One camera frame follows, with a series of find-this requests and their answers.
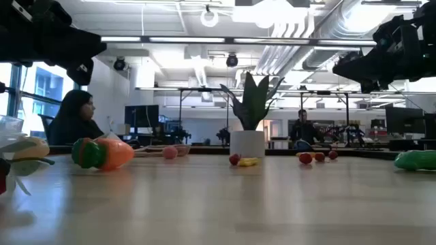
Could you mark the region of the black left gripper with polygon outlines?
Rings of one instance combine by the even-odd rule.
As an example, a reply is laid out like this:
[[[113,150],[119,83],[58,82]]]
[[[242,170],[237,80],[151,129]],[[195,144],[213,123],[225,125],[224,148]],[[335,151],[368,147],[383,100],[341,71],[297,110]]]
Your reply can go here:
[[[94,62],[91,58],[106,50],[102,37],[70,27],[72,17],[57,0],[14,0],[24,20],[31,47],[44,61],[67,68],[78,85],[89,85]]]

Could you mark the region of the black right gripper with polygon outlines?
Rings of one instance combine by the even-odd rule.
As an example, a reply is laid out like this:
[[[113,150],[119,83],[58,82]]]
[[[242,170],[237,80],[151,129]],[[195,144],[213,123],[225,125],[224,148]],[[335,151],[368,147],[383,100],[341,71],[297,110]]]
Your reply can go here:
[[[376,47],[339,57],[332,68],[338,76],[360,83],[360,91],[379,91],[380,83],[436,77],[436,15],[405,20],[395,16],[373,34]]]

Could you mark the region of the green toy pea pod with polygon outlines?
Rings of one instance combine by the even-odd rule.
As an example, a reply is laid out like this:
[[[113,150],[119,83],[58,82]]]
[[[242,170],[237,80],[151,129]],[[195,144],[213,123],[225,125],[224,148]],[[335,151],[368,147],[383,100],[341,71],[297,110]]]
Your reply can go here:
[[[401,152],[396,156],[394,166],[407,171],[418,171],[420,169],[436,171],[436,150]]]

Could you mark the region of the orange toy carrot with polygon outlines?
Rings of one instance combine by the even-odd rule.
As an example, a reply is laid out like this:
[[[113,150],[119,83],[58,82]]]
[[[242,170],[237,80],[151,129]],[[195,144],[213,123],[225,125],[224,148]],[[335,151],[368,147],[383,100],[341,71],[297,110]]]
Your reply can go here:
[[[120,140],[81,138],[72,147],[72,160],[83,169],[112,171],[134,157],[134,149]]]

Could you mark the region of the beige toy fruit with leaves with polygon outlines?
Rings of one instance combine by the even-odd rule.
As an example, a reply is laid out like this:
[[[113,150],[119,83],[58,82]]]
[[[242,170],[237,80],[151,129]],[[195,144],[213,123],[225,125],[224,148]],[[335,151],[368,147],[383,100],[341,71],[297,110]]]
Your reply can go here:
[[[47,159],[50,152],[47,142],[38,137],[22,137],[15,142],[0,147],[0,174],[9,176],[29,176],[41,167],[54,165]]]

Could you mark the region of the large black computer monitor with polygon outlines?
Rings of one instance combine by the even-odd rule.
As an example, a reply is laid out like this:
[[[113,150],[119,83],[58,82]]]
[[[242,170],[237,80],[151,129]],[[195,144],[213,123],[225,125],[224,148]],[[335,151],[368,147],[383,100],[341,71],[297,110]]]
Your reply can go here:
[[[389,133],[424,134],[424,112],[414,108],[389,107],[386,112],[386,127]]]

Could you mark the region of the seated person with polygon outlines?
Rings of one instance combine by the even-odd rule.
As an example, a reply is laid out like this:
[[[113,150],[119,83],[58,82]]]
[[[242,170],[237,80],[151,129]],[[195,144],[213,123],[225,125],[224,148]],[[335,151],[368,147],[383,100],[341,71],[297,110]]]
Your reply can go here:
[[[61,102],[59,111],[49,124],[49,145],[66,146],[80,138],[95,139],[104,134],[93,120],[93,96],[87,91],[71,90]]]

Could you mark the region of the black monitor at room edge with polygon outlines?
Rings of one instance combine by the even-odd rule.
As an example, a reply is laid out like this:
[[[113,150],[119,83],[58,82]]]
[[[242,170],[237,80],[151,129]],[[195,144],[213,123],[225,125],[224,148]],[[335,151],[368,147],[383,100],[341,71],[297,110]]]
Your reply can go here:
[[[424,115],[425,138],[436,140],[436,114]]]

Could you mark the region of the person at distant workbench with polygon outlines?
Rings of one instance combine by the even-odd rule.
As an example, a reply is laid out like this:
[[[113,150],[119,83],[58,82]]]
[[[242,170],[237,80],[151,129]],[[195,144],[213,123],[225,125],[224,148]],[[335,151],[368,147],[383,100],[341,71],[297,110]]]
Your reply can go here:
[[[304,109],[298,111],[298,120],[292,125],[290,139],[293,142],[303,140],[309,145],[315,145],[316,140],[324,143],[324,137],[313,124],[307,120],[307,111]]]

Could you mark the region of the green potted plant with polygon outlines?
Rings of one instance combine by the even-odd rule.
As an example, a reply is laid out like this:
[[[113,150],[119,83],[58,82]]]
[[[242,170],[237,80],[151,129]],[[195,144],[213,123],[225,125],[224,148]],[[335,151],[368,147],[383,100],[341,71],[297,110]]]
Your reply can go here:
[[[255,131],[270,109],[273,97],[281,86],[284,78],[279,79],[274,87],[269,89],[269,76],[264,76],[258,84],[253,76],[247,72],[243,91],[243,100],[239,101],[236,95],[225,85],[220,84],[221,90],[232,100],[232,110],[239,119],[244,131]]]

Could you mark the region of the white plant pot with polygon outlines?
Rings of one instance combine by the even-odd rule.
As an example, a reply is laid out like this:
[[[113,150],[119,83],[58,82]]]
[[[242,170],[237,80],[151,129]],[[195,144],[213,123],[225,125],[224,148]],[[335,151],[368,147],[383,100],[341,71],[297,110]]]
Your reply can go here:
[[[230,155],[242,158],[263,158],[265,138],[262,131],[233,131],[230,134]]]

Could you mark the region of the black overhead beam with lights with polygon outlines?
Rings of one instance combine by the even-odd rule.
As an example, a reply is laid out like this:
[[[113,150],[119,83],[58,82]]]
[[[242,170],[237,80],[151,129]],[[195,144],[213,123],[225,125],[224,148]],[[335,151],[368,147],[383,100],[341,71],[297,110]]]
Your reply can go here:
[[[222,44],[258,46],[323,46],[323,47],[373,47],[370,39],[315,39],[278,37],[211,37],[211,36],[101,36],[102,42],[113,44]]]

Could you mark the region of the silver ceiling duct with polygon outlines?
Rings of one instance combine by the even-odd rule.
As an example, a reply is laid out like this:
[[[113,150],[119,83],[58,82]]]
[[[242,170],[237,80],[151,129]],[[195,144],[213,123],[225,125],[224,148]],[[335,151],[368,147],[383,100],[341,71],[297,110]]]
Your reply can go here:
[[[363,1],[369,0],[343,0],[333,10],[327,19],[316,27],[311,37],[315,39],[360,39],[393,12],[393,5],[367,5]],[[336,58],[338,50],[318,50],[302,47],[304,56],[295,65],[303,70],[316,70],[332,59]]]

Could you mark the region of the black aluminium table frame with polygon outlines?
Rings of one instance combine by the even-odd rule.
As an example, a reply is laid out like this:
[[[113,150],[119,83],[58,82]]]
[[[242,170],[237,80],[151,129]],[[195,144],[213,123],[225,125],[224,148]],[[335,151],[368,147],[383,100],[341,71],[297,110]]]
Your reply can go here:
[[[70,154],[72,151],[71,146],[51,146],[49,156]],[[399,152],[389,150],[359,150],[353,148],[338,148],[333,149],[340,157],[362,157],[369,159],[382,159],[382,160],[395,160]],[[264,151],[266,156],[295,156],[297,150],[292,149],[266,149]],[[190,154],[211,154],[211,155],[229,155],[229,148],[222,148],[216,146],[192,146],[189,150]]]

